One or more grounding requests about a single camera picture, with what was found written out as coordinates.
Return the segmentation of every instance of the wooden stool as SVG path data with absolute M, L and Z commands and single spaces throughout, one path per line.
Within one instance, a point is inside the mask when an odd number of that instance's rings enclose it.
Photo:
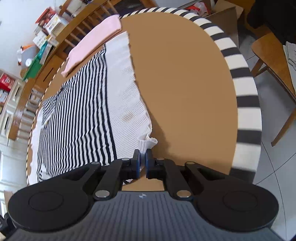
M 296 103 L 295 89 L 292 84 L 286 56 L 283 50 L 283 45 L 275 37 L 273 33 L 269 33 L 262 38 L 256 40 L 252 44 L 252 50 L 254 54 L 259 58 L 251 73 L 253 77 L 258 76 L 264 71 L 268 71 L 286 90 L 291 99 Z M 292 111 L 291 115 L 287 119 L 286 123 L 272 141 L 271 145 L 275 146 L 278 141 L 286 133 L 290 125 L 296 119 L 296 108 Z

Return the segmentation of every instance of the snack package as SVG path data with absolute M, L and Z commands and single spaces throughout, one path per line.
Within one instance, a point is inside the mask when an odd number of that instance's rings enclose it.
M 201 17 L 206 17 L 209 15 L 207 6 L 203 2 L 197 2 L 196 4 L 187 7 L 186 10 L 196 13 Z

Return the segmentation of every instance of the wooden chair leg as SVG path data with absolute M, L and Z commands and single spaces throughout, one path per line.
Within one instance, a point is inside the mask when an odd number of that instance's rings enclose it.
M 296 108 L 292 111 L 286 123 L 277 134 L 276 138 L 274 138 L 273 142 L 271 143 L 271 146 L 275 146 L 278 143 L 278 141 L 283 137 L 283 135 L 286 133 L 286 131 L 289 129 L 290 125 L 293 123 L 295 119 L 296 119 Z
M 255 66 L 251 70 L 251 73 L 252 73 L 253 77 L 256 77 L 258 75 L 258 71 L 259 71 L 259 69 L 261 68 L 262 65 L 263 65 L 263 61 L 261 59 L 258 59 L 257 63 L 255 64 Z

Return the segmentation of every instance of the cardboard box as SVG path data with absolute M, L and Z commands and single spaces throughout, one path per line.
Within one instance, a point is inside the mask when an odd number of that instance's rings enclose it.
M 180 8 L 186 8 L 195 4 L 196 2 L 205 3 L 207 9 L 210 12 L 210 15 L 206 16 L 205 18 L 219 26 L 226 34 L 229 35 L 236 46 L 239 47 L 237 21 L 241 17 L 244 9 L 225 0 L 218 0 L 213 9 L 211 8 L 210 0 L 193 1 L 181 6 Z

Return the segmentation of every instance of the white ribbed fabric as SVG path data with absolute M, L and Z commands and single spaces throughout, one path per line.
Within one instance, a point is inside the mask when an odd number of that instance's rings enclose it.
M 29 183 L 93 161 L 108 165 L 115 159 L 131 158 L 134 149 L 144 154 L 157 144 L 149 137 L 151 131 L 124 32 L 43 102 L 32 133 Z

